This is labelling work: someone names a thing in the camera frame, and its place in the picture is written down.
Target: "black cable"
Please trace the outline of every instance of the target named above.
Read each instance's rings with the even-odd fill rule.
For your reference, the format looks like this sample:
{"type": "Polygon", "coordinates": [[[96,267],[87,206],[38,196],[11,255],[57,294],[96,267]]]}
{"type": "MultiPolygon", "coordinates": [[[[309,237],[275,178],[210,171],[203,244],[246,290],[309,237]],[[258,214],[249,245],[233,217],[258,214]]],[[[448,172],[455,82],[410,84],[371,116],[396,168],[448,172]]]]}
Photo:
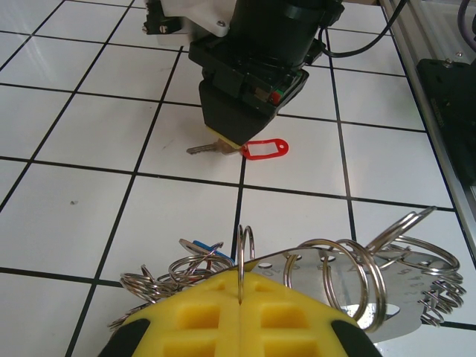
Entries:
{"type": "Polygon", "coordinates": [[[476,40],[474,40],[466,27],[466,10],[468,9],[469,0],[463,0],[458,10],[458,29],[461,36],[468,46],[476,51],[476,40]]]}
{"type": "MultiPolygon", "coordinates": [[[[362,48],[359,48],[358,50],[349,51],[349,52],[338,52],[338,53],[336,53],[336,52],[331,52],[331,51],[327,50],[326,48],[323,48],[322,52],[324,54],[326,54],[327,56],[332,57],[332,58],[345,58],[345,57],[351,57],[351,56],[355,56],[357,54],[361,54],[361,53],[371,49],[378,41],[380,41],[382,39],[383,36],[385,36],[387,31],[390,30],[393,23],[396,21],[396,18],[402,12],[403,7],[407,4],[407,2],[408,2],[408,0],[400,0],[400,3],[395,8],[395,11],[393,12],[392,17],[390,18],[390,20],[388,20],[387,26],[385,26],[384,30],[368,45],[366,45],[362,48]]],[[[322,42],[322,35],[323,35],[325,30],[326,30],[325,28],[321,28],[321,30],[319,31],[318,39],[321,42],[322,42]]]]}

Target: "yellow foam block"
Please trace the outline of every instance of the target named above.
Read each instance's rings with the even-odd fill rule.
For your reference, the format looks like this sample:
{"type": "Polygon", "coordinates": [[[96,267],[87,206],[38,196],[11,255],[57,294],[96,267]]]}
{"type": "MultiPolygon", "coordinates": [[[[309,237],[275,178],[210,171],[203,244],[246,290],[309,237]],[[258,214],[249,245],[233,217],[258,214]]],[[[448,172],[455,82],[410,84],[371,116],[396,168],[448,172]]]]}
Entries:
{"type": "Polygon", "coordinates": [[[133,357],[345,357],[331,322],[345,314],[254,273],[237,299],[226,271],[129,317],[150,325],[133,357]]]}

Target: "red key tag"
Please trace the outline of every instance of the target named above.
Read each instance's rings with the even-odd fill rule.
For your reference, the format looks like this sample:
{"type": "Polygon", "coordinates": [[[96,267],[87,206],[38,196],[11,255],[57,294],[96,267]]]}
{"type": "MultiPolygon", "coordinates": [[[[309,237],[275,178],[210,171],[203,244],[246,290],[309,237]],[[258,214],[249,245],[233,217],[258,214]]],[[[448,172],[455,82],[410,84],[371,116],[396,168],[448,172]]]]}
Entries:
{"type": "Polygon", "coordinates": [[[279,158],[289,151],[289,145],[283,139],[270,139],[249,141],[241,153],[248,160],[265,160],[267,158],[279,158]]]}

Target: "black machine part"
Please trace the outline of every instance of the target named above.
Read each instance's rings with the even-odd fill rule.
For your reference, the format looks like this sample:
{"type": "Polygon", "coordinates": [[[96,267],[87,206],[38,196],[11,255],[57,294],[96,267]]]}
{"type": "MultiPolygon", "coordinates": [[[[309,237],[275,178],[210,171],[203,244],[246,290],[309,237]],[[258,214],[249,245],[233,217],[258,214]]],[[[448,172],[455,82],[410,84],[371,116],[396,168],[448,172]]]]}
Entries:
{"type": "Polygon", "coordinates": [[[236,147],[276,116],[304,87],[325,47],[315,39],[332,25],[341,0],[237,0],[230,32],[192,42],[189,58],[203,67],[205,124],[236,147]]]}
{"type": "Polygon", "coordinates": [[[417,70],[461,183],[476,185],[476,61],[422,59],[417,70]]]}
{"type": "Polygon", "coordinates": [[[168,35],[182,29],[179,17],[166,17],[161,0],[147,0],[147,20],[144,32],[147,35],[168,35]]]}

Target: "key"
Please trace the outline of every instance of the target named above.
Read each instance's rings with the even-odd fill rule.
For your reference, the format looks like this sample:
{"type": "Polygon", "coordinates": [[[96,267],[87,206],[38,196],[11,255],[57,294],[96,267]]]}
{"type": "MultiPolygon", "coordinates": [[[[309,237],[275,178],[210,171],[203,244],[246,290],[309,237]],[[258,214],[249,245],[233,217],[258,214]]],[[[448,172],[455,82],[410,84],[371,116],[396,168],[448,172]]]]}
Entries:
{"type": "Polygon", "coordinates": [[[239,149],[235,149],[230,144],[225,143],[222,139],[218,139],[213,144],[191,147],[187,149],[187,152],[191,155],[199,154],[201,152],[220,152],[223,155],[230,155],[239,152],[239,149]]]}

